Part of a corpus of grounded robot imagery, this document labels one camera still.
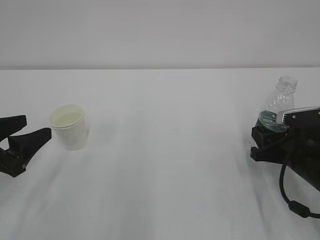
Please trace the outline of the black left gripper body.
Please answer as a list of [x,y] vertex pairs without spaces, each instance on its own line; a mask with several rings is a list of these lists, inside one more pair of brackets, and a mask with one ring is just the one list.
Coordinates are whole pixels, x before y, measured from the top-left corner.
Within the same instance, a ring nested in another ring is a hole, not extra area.
[[0,171],[13,178],[26,171],[24,151],[20,148],[7,150],[0,149]]

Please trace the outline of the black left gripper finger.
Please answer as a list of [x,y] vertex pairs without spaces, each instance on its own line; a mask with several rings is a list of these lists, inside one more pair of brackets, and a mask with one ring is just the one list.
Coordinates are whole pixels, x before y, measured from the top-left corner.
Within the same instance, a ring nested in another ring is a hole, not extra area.
[[26,115],[16,115],[0,118],[0,142],[27,125]]
[[52,138],[52,130],[45,127],[34,132],[8,137],[9,149],[27,166],[32,157]]

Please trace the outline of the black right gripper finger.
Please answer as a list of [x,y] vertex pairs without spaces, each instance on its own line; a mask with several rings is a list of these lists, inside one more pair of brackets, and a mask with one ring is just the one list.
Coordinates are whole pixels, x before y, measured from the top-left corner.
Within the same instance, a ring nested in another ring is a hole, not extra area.
[[251,129],[251,147],[257,149],[281,149],[290,131],[273,132],[260,126]]

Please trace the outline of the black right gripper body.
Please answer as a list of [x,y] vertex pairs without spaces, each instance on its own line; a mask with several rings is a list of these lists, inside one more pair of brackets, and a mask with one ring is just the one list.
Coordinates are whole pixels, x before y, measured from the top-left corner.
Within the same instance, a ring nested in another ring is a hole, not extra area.
[[289,151],[292,150],[298,142],[296,131],[292,129],[288,131],[290,131],[290,133],[283,142],[282,148],[258,149],[256,147],[251,147],[250,157],[255,162],[267,162],[282,165]]

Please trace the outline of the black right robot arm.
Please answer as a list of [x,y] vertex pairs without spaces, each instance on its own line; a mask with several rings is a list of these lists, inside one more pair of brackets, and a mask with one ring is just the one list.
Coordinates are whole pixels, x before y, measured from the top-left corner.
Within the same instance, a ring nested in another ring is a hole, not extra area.
[[320,129],[290,128],[277,133],[255,126],[251,136],[256,143],[250,157],[256,162],[283,164],[287,154],[297,147],[288,167],[317,190],[320,189]]

